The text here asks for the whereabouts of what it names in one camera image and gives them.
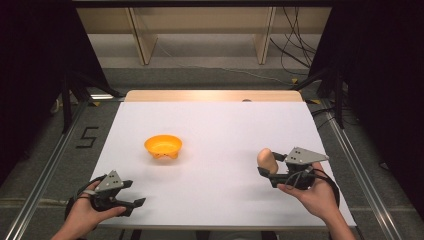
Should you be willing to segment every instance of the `finger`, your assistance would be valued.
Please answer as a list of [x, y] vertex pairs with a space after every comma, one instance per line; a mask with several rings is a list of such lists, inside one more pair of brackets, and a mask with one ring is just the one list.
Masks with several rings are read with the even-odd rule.
[[319, 169], [321, 171], [324, 171], [324, 169], [322, 168], [322, 165], [320, 162], [314, 162], [312, 163], [312, 167], [314, 167], [315, 169]]
[[300, 195], [303, 192], [302, 190], [299, 190], [297, 188], [291, 188], [291, 189], [289, 189], [289, 188], [287, 188], [287, 185], [285, 185], [285, 184], [278, 184], [277, 187], [281, 191], [283, 191], [283, 192], [285, 192], [285, 193], [287, 193], [289, 195], [292, 195], [295, 198], [299, 198]]
[[104, 221], [109, 218], [117, 217], [121, 213], [125, 212], [125, 210], [126, 210], [125, 207], [114, 207], [109, 210], [99, 212], [100, 220]]
[[92, 184], [90, 184], [90, 185], [87, 187], [87, 189], [88, 189], [88, 190], [94, 190], [94, 189], [97, 187], [97, 185], [99, 185], [99, 184], [100, 184], [100, 180], [97, 180], [97, 181], [93, 182]]
[[[97, 185], [99, 185], [100, 184], [100, 181], [95, 181], [95, 182], [93, 182], [92, 184], [90, 184], [87, 188], [86, 188], [86, 190], [91, 190], [91, 191], [93, 191], [96, 187], [97, 187]], [[80, 199], [80, 198], [83, 198], [83, 199], [90, 199], [90, 194], [88, 194], [88, 193], [81, 193], [80, 195], [79, 195], [79, 197], [78, 197], [78, 199]]]

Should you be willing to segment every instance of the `black strap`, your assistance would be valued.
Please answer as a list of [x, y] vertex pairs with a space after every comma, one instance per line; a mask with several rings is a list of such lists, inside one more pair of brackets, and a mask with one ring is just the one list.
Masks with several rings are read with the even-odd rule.
[[340, 189], [339, 189], [339, 187], [337, 187], [337, 184], [324, 171], [319, 170], [319, 169], [315, 169], [315, 168], [314, 168], [314, 171], [321, 172], [321, 173], [323, 173], [326, 176], [326, 177], [323, 177], [323, 176], [314, 174], [314, 176], [316, 178], [322, 179], [322, 180], [326, 181], [330, 185], [331, 189], [333, 190], [334, 197], [336, 198], [337, 207], [339, 207], [340, 206]]

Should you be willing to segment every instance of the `gray floor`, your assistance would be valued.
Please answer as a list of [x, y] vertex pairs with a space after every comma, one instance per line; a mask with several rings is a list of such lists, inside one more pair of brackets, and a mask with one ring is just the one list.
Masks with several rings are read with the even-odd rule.
[[[92, 35], [90, 38], [110, 85], [121, 92], [131, 89], [288, 89], [292, 79], [302, 80], [305, 76], [301, 74], [308, 72], [303, 65], [283, 57], [284, 67], [293, 73], [286, 72], [281, 65], [281, 54], [273, 45], [270, 45], [266, 64], [258, 65], [249, 35], [160, 35], [148, 66], [139, 64], [132, 36]], [[273, 39], [281, 46], [285, 43], [284, 36], [273, 36]], [[305, 41], [316, 47], [319, 36], [305, 36]], [[290, 46], [287, 51], [305, 61], [302, 52], [296, 47]], [[315, 90], [318, 85], [319, 82], [316, 82], [303, 89], [301, 94], [304, 99], [317, 99]], [[104, 101], [98, 106], [90, 105], [82, 112], [21, 239], [48, 239], [63, 223], [65, 201], [79, 186], [90, 180], [118, 106], [118, 101]], [[324, 107], [323, 104], [308, 106], [311, 112]], [[348, 136], [399, 235], [402, 239], [424, 239], [423, 221], [390, 171], [379, 166], [382, 159], [360, 121], [348, 108], [343, 111], [343, 115], [345, 129], [339, 131]], [[361, 235], [363, 239], [390, 239], [378, 222], [379, 218], [352, 170], [336, 135], [336, 125], [329, 118], [331, 116], [322, 113], [315, 117], [315, 122], [326, 152], [331, 157], [330, 163], [337, 183], [358, 224], [359, 231], [353, 231], [358, 239], [361, 239]], [[81, 136], [84, 129], [90, 126], [98, 127], [92, 132], [96, 136], [93, 147], [77, 148], [87, 144]], [[2, 185], [0, 238], [7, 235], [25, 199], [31, 196], [61, 138], [62, 127], [63, 118], [59, 108], [29, 149], [29, 158], [19, 162]], [[89, 239], [118, 239], [120, 234], [119, 229], [98, 228]], [[123, 239], [130, 239], [130, 234], [129, 230], [125, 231]], [[173, 232], [173, 239], [186, 239], [177, 235]], [[280, 232], [279, 236], [280, 239], [328, 239], [326, 231], [285, 231]]]

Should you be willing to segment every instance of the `floor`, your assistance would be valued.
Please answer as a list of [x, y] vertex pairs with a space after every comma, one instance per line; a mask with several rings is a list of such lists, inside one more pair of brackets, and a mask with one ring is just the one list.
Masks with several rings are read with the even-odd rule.
[[[272, 36], [272, 39], [280, 47], [287, 41], [284, 35]], [[316, 48], [320, 36], [305, 35], [303, 39]], [[222, 86], [229, 89], [288, 89], [293, 81], [305, 79], [308, 72], [304, 52], [292, 44], [288, 44], [285, 50], [303, 64], [286, 54], [281, 57], [281, 51], [270, 44], [266, 64], [259, 65], [250, 35], [160, 35], [147, 66], [140, 65], [131, 35], [90, 35], [90, 40], [110, 85], [123, 92], [142, 88], [219, 89]], [[356, 237], [424, 239], [422, 219], [390, 171], [379, 166], [378, 152], [348, 106], [343, 111], [345, 129], [338, 128], [331, 113], [316, 112], [331, 106], [333, 101], [331, 96], [317, 98], [315, 90], [318, 85], [319, 81], [311, 84], [301, 94], [305, 100], [311, 100], [308, 107], [317, 113], [314, 119], [326, 152], [335, 159], [330, 164], [358, 224], [358, 228], [353, 229]], [[67, 199], [75, 191], [75, 186], [81, 186], [91, 176], [118, 106], [118, 101], [101, 102], [100, 107], [87, 106], [69, 139], [64, 139], [61, 134], [60, 101], [57, 108], [52, 108], [52, 118], [38, 141], [28, 150], [28, 159], [18, 163], [0, 188], [0, 238], [7, 236], [28, 199], [37, 194], [33, 190], [40, 185], [45, 166], [51, 166], [52, 173], [45, 179], [47, 182], [35, 201], [35, 207], [30, 208], [32, 212], [21, 239], [46, 239], [60, 227]], [[75, 104], [73, 108], [79, 111], [80, 106]], [[106, 131], [97, 132], [96, 147], [76, 151], [84, 144], [80, 137], [87, 126]], [[65, 143], [66, 147], [58, 156], [53, 156], [59, 142]], [[59, 159], [56, 165], [51, 164], [53, 157]], [[365, 176], [365, 181], [358, 181], [358, 174]], [[149, 234], [145, 232], [142, 238], [153, 239]], [[170, 234], [172, 239], [187, 239], [186, 232], [162, 234]], [[121, 239], [130, 239], [130, 235], [129, 230], [96, 229], [89, 238], [118, 239], [122, 236]], [[280, 239], [328, 239], [325, 231], [285, 231], [278, 235]]]

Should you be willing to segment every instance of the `orange bowl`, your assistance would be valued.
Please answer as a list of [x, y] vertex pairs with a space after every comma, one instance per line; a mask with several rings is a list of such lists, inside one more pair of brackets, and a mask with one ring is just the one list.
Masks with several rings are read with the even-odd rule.
[[153, 156], [153, 158], [170, 157], [175, 159], [183, 143], [172, 135], [156, 135], [144, 142], [144, 147]]

